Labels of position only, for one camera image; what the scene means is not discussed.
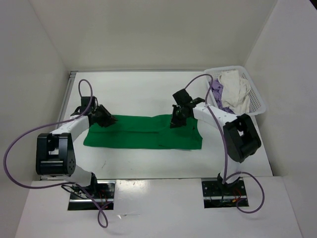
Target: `plastic basket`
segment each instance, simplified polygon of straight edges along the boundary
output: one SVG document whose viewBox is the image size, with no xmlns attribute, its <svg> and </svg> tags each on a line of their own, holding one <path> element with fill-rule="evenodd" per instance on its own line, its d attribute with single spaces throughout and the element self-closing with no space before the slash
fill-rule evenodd
<svg viewBox="0 0 317 238">
<path fill-rule="evenodd" d="M 251 77 L 249 76 L 248 72 L 246 71 L 246 69 L 244 67 L 242 67 L 242 66 L 227 66 L 227 67 L 219 67 L 219 68 L 210 68 L 210 69 L 206 69 L 205 73 L 211 74 L 213 79 L 216 80 L 222 72 L 231 71 L 231 70 L 238 70 L 240 77 L 247 79 L 250 83 L 251 90 L 248 94 L 250 97 L 250 112 L 247 114 L 249 116 L 255 116 L 255 115 L 264 113 L 266 111 L 265 104 L 264 104 L 258 90 L 256 89 Z M 206 84 L 209 87 L 209 82 L 211 81 L 211 79 L 208 76 L 206 76 L 206 79 L 207 79 Z M 212 92 L 210 92 L 210 95 L 211 95 L 214 106 L 218 107 Z"/>
</svg>

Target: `white table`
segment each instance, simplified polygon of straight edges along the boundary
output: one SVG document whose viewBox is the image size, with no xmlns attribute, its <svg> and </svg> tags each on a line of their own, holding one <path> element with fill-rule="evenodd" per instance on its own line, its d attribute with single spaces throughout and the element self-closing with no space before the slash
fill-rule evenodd
<svg viewBox="0 0 317 238">
<path fill-rule="evenodd" d="M 100 104 L 111 114 L 156 116 L 171 114 L 175 101 L 172 94 L 184 88 L 200 71 L 159 72 L 78 72 L 66 100 L 64 119 L 80 105 L 78 82 L 88 79 Z M 205 78 L 197 79 L 188 88 L 193 97 L 205 97 Z M 83 95 L 90 95 L 82 83 Z M 98 179 L 162 179 L 216 177 L 224 165 L 224 150 L 219 131 L 204 122 L 198 123 L 203 137 L 202 150 L 111 149 L 83 145 L 88 131 L 75 141 L 77 164 L 93 171 Z M 243 164 L 243 170 L 255 176 L 272 176 L 264 146 Z"/>
<path fill-rule="evenodd" d="M 249 208 L 261 202 L 252 178 L 244 178 Z M 31 189 L 16 238 L 300 238 L 301 233 L 280 177 L 261 177 L 263 208 L 243 214 L 235 207 L 204 209 L 201 180 L 118 180 L 114 210 L 105 211 L 109 227 L 97 223 L 97 211 L 67 211 L 69 193 L 60 187 Z M 32 186 L 52 181 L 36 181 Z"/>
</svg>

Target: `cable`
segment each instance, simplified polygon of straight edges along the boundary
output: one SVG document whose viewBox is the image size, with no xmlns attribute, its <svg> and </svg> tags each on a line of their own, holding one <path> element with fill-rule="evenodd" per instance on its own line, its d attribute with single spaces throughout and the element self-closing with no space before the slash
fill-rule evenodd
<svg viewBox="0 0 317 238">
<path fill-rule="evenodd" d="M 238 188 L 235 187 L 234 190 L 236 190 L 239 193 L 239 197 L 237 199 L 237 201 L 238 201 L 239 199 L 241 199 L 242 194 Z"/>
<path fill-rule="evenodd" d="M 104 194 L 105 196 L 105 203 L 107 203 L 107 196 Z M 108 206 L 106 206 L 105 208 L 108 208 Z"/>
<path fill-rule="evenodd" d="M 103 198 L 101 197 L 101 193 L 100 193 L 100 192 L 99 192 L 99 196 L 100 196 L 101 204 L 103 205 L 103 204 L 104 204 L 104 201 L 103 201 Z"/>
<path fill-rule="evenodd" d="M 232 200 L 232 202 L 235 202 L 237 200 L 237 194 L 234 190 L 232 191 L 232 193 L 234 195 L 234 199 Z"/>
<path fill-rule="evenodd" d="M 12 175 L 10 174 L 9 170 L 8 170 L 8 167 L 7 167 L 7 164 L 6 164 L 6 161 L 7 161 L 7 157 L 8 157 L 8 154 L 10 152 L 10 150 L 12 149 L 12 147 L 16 144 L 16 142 L 18 142 L 22 137 L 26 136 L 27 134 L 30 134 L 31 132 L 33 131 L 36 131 L 36 130 L 39 130 L 39 129 L 42 129 L 42 128 L 45 128 L 45 127 L 49 127 L 49 126 L 52 126 L 52 125 L 58 125 L 58 124 L 62 124 L 62 123 L 67 123 L 67 122 L 71 122 L 71 121 L 74 121 L 74 120 L 77 120 L 79 119 L 80 117 L 82 117 L 89 109 L 91 103 L 92 103 L 92 100 L 93 100 L 93 88 L 90 84 L 90 82 L 86 79 L 81 79 L 78 83 L 78 92 L 79 92 L 79 95 L 80 97 L 82 97 L 82 94 L 81 94 L 81 91 L 80 91 L 80 84 L 82 82 L 86 82 L 90 88 L 90 100 L 89 100 L 89 103 L 86 107 L 86 109 L 82 112 L 82 114 L 80 114 L 79 116 L 75 117 L 75 118 L 72 118 L 72 119 L 69 119 L 69 120 L 64 120 L 64 121 L 59 121 L 59 122 L 54 122 L 54 123 L 49 123 L 49 124 L 45 124 L 45 125 L 42 125 L 42 126 L 38 126 L 36 128 L 33 128 L 23 134 L 21 134 L 20 136 L 18 136 L 15 140 L 13 140 L 11 142 L 11 144 L 8 146 L 7 150 L 5 151 L 4 153 L 4 156 L 3 156 L 3 168 L 4 168 L 4 172 L 5 174 L 8 176 L 8 178 L 13 182 L 15 183 L 16 185 L 20 186 L 20 187 L 23 187 L 23 188 L 28 188 L 28 189 L 43 189 L 43 188 L 49 188 L 49 187 L 56 187 L 56 186 L 60 186 L 60 185 L 67 185 L 67 184 L 74 184 L 73 182 L 61 182 L 61 183 L 56 183 L 56 184 L 52 184 L 52 185 L 47 185 L 47 186 L 39 186 L 39 187 L 34 187 L 34 186 L 28 186 L 28 185 L 25 185 L 25 184 L 22 184 L 20 182 L 18 182 L 17 180 L 15 180 Z M 98 203 L 94 200 L 94 198 L 86 191 L 86 189 L 84 189 L 82 186 L 80 186 L 79 184 L 75 183 L 76 186 L 78 186 L 80 189 L 82 189 L 82 191 L 86 194 L 87 197 L 89 197 L 89 199 L 91 199 L 91 201 L 94 203 L 94 205 L 97 207 L 97 209 L 99 210 L 99 213 L 98 213 L 98 223 L 101 227 L 103 228 L 107 228 L 108 227 L 108 219 L 105 215 L 105 213 L 103 212 L 102 208 L 98 205 Z M 106 221 L 106 225 L 104 226 L 101 222 L 100 222 L 100 214 L 102 214 L 102 216 L 105 218 L 105 221 Z"/>
<path fill-rule="evenodd" d="M 213 82 L 213 77 L 212 77 L 210 74 L 208 74 L 208 73 L 203 73 L 203 74 L 198 75 L 197 77 L 193 78 L 193 79 L 186 85 L 186 87 L 185 87 L 184 89 L 188 88 L 188 86 L 191 85 L 192 82 L 194 82 L 196 79 L 198 79 L 198 78 L 200 78 L 200 77 L 202 77 L 202 76 L 209 76 L 209 77 L 211 78 L 211 82 Z"/>
<path fill-rule="evenodd" d="M 227 180 L 226 178 L 227 178 L 227 170 L 228 170 L 228 148 L 227 148 L 227 143 L 226 143 L 226 140 L 224 138 L 224 134 L 223 134 L 221 125 L 219 124 L 217 117 L 214 115 L 213 111 L 211 110 L 211 108 L 209 107 L 209 105 L 207 103 L 207 99 L 208 99 L 209 93 L 210 93 L 211 88 L 212 88 L 212 83 L 213 83 L 213 77 L 211 76 L 211 82 L 210 82 L 209 88 L 208 88 L 206 96 L 205 96 L 205 105 L 207 106 L 207 109 L 210 112 L 212 118 L 216 122 L 216 125 L 218 127 L 218 130 L 219 130 L 221 138 L 222 138 L 222 143 L 223 143 L 223 147 L 224 147 L 224 171 L 223 171 L 222 184 L 225 184 L 225 181 Z"/>
<path fill-rule="evenodd" d="M 71 186 L 68 186 L 68 185 L 61 185 L 60 186 L 62 189 L 64 189 L 66 192 L 69 192 L 70 194 L 80 198 L 80 199 L 83 199 L 84 197 L 81 197 L 80 195 L 78 195 Z"/>
<path fill-rule="evenodd" d="M 99 226 L 101 226 L 102 228 L 107 228 L 108 227 L 108 219 L 107 219 L 107 216 L 104 213 L 104 209 L 105 209 L 105 207 L 107 207 L 112 202 L 106 203 L 104 206 L 100 207 L 99 204 L 95 201 L 95 199 L 86 191 L 86 189 L 84 189 L 82 186 L 80 186 L 77 183 L 75 185 L 78 186 L 81 190 L 83 190 L 83 192 L 86 194 L 86 196 L 89 197 L 89 199 L 93 202 L 93 204 L 99 210 L 98 217 L 97 217 Z M 104 219 L 106 221 L 106 225 L 105 226 L 100 221 L 100 214 L 104 217 Z"/>
<path fill-rule="evenodd" d="M 249 175 L 251 178 L 253 178 L 253 179 L 255 180 L 255 182 L 257 182 L 257 184 L 259 185 L 259 187 L 260 187 L 260 189 L 261 189 L 261 192 L 262 192 L 262 202 L 261 202 L 261 204 L 259 205 L 259 207 L 258 207 L 257 209 L 255 209 L 255 210 L 253 210 L 253 211 L 244 211 L 244 210 L 242 210 L 242 209 L 239 207 L 239 203 L 240 203 L 241 201 L 245 200 L 246 198 L 241 198 L 241 199 L 239 199 L 239 200 L 237 201 L 236 207 L 238 208 L 238 210 L 239 210 L 240 212 L 243 212 L 243 213 L 247 213 L 247 214 L 256 213 L 257 211 L 259 211 L 259 210 L 263 207 L 264 200 L 265 200 L 264 189 L 263 189 L 262 185 L 260 184 L 260 182 L 257 180 L 257 178 L 254 177 L 252 174 L 250 174 L 250 173 L 248 173 L 248 172 L 236 172 L 236 173 L 233 173 L 233 174 L 229 175 L 226 180 L 228 180 L 229 178 L 231 178 L 231 177 L 233 177 L 233 176 L 235 176 L 235 175 L 240 175 L 240 174 Z"/>
</svg>

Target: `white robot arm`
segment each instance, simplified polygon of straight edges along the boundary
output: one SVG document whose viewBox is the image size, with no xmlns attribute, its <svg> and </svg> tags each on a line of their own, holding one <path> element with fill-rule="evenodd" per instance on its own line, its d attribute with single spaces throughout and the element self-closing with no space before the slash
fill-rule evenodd
<svg viewBox="0 0 317 238">
<path fill-rule="evenodd" d="M 186 125 L 186 119 L 189 117 L 202 120 L 217 129 L 219 129 L 218 124 L 220 125 L 228 151 L 227 168 L 223 168 L 218 175 L 220 182 L 224 178 L 225 170 L 227 176 L 241 171 L 241 163 L 261 147 L 260 137 L 247 114 L 236 116 L 224 112 L 214 106 L 205 104 L 205 101 L 201 98 L 192 99 L 185 89 L 176 92 L 173 97 L 177 105 L 173 105 L 171 128 Z M 225 181 L 225 184 L 231 186 L 238 179 L 239 175 L 232 176 Z"/>
<path fill-rule="evenodd" d="M 81 98 L 81 106 L 71 115 L 75 119 L 85 111 L 90 97 Z M 87 113 L 78 119 L 63 124 L 51 133 L 42 133 L 37 139 L 36 172 L 39 175 L 60 178 L 74 182 L 82 187 L 95 191 L 97 179 L 94 173 L 85 171 L 76 165 L 73 142 L 77 137 L 94 123 L 107 127 L 116 122 L 103 105 L 98 105 L 93 97 L 93 102 Z"/>
</svg>

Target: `green towel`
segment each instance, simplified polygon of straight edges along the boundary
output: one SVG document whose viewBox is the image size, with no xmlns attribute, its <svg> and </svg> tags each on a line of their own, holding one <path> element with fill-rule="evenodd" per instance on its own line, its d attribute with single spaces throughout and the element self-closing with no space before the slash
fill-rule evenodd
<svg viewBox="0 0 317 238">
<path fill-rule="evenodd" d="M 115 115 L 118 121 L 109 127 L 94 124 L 89 128 L 84 145 L 129 149 L 183 149 L 202 148 L 202 137 L 197 120 L 187 119 L 187 125 L 169 128 L 171 115 L 135 117 Z"/>
</svg>

